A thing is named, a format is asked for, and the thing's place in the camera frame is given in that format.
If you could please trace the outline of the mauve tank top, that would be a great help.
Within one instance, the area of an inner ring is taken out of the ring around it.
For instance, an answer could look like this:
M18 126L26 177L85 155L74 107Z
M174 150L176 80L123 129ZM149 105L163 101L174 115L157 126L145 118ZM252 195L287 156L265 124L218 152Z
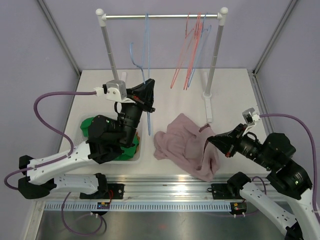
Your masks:
M210 124L198 126L181 113L166 132L155 133L153 155L157 160L171 160L195 178L211 182L220 168L218 150L208 141L214 135Z

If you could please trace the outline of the light blue hanger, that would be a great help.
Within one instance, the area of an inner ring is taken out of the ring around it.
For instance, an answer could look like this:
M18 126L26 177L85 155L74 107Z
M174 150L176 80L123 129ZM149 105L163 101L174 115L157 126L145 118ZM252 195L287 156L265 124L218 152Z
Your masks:
M203 52L203 48L206 44L208 36L205 36L205 32L209 35L211 32L211 25L209 27L205 28L205 21L207 19L208 12L204 14L203 17L201 17L201 14L199 13L197 15L196 23L193 28L193 35L191 38L191 54L190 54L190 60L188 65L188 70L186 74L184 89L187 90L191 86L192 79L194 77L196 67L198 66L198 63L200 61L200 56Z
M144 33L143 33L143 44L141 50L141 61L138 64L135 61L133 53L134 43L131 42L129 45L129 54L132 64L141 71L142 83L146 84L147 79L150 78L150 17L146 12L144 17Z

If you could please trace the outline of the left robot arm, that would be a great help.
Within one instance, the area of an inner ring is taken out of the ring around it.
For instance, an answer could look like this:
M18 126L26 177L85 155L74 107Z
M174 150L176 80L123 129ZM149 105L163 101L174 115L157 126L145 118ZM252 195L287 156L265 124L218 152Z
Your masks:
M102 173L85 177L69 174L86 166L109 163L122 156L126 149L135 147L135 136L143 112L153 113L155 80L126 88L122 80L111 80L91 92L74 92L75 96L104 96L121 104L116 119L96 115L87 128L87 139L79 145L51 156L19 158L23 177L17 190L25 199L44 198L54 192L79 193L81 199L103 199L108 195L107 178Z

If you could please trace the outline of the green tank top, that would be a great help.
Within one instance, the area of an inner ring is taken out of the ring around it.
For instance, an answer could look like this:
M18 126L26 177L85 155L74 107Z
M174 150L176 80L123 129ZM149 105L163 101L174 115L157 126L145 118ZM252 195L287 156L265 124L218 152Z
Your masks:
M79 143L87 140L89 138L89 132L88 128L92 123L92 120L94 119L93 116L85 117L82 119L82 122L79 125L80 131L76 134L76 140L74 141L75 145L78 145ZM133 138L133 146L131 147L121 147L121 150L123 150L122 155L115 158L114 162L127 162L127 161L133 161L133 158L135 154L139 151L140 147L140 136L138 133L135 133L135 136Z

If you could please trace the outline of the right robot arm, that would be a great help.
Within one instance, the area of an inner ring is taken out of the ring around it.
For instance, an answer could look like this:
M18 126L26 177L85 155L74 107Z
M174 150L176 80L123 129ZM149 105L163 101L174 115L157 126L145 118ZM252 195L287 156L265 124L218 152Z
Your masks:
M318 240L320 221L313 203L313 184L305 169L293 159L296 149L283 133L271 133L263 143L240 123L232 131L208 137L227 158L236 153L265 168L270 185L290 206L288 213L264 194L243 172L227 181L227 193L232 198L251 202L284 235L286 240Z

